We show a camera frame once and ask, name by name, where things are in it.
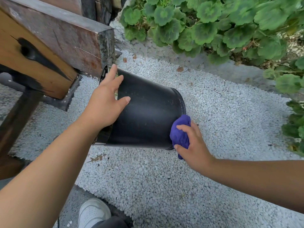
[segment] forearm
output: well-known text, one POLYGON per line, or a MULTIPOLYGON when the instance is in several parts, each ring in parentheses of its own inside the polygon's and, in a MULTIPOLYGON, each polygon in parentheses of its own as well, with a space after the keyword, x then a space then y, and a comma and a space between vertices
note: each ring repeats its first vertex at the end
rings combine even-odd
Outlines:
POLYGON ((98 131, 80 119, 0 191, 0 227, 52 227, 98 131))
POLYGON ((201 174, 240 192, 304 213, 303 173, 304 161, 218 159, 201 174))

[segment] person's left hand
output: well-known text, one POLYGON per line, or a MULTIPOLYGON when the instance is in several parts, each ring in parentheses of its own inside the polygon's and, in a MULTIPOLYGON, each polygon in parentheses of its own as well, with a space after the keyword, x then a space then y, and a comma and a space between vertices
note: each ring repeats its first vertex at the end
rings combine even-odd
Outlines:
POLYGON ((115 99, 114 93, 124 78, 123 75, 115 78, 116 72, 117 66, 114 64, 104 80, 94 90, 88 105, 79 117, 97 131, 113 124, 131 99, 130 97, 115 99))

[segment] black trash can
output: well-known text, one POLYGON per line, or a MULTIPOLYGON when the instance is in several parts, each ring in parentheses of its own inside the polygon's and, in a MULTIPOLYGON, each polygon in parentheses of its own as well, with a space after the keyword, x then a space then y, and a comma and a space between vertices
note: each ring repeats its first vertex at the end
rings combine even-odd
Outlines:
MULTIPOLYGON (((110 66, 105 66, 100 82, 109 70, 110 66)), ((180 93, 120 69, 118 75, 124 80, 117 99, 130 96, 131 101, 116 122, 99 132, 93 145, 173 149, 171 126, 186 114, 180 93)))

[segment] shoe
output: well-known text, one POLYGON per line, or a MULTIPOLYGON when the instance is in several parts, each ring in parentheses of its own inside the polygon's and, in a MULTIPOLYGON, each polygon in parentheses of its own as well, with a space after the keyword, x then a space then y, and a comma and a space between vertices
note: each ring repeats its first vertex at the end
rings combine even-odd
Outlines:
POLYGON ((92 198, 80 207, 78 228, 92 228, 96 223, 109 218, 111 218, 109 207, 100 199, 92 198))

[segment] purple cloth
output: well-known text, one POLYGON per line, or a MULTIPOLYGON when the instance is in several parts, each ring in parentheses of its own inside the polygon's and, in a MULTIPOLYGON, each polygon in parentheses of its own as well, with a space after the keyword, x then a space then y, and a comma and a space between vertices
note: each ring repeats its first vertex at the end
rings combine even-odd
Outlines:
MULTIPOLYGON (((189 148, 189 138, 186 132, 177 129, 176 126, 178 125, 187 125, 191 126, 191 118, 188 115, 183 114, 178 118, 175 122, 173 122, 173 125, 171 127, 171 132, 170 132, 170 138, 172 140, 173 147, 177 144, 185 149, 189 148)), ((183 158, 178 154, 178 158, 180 160, 183 160, 183 158)))

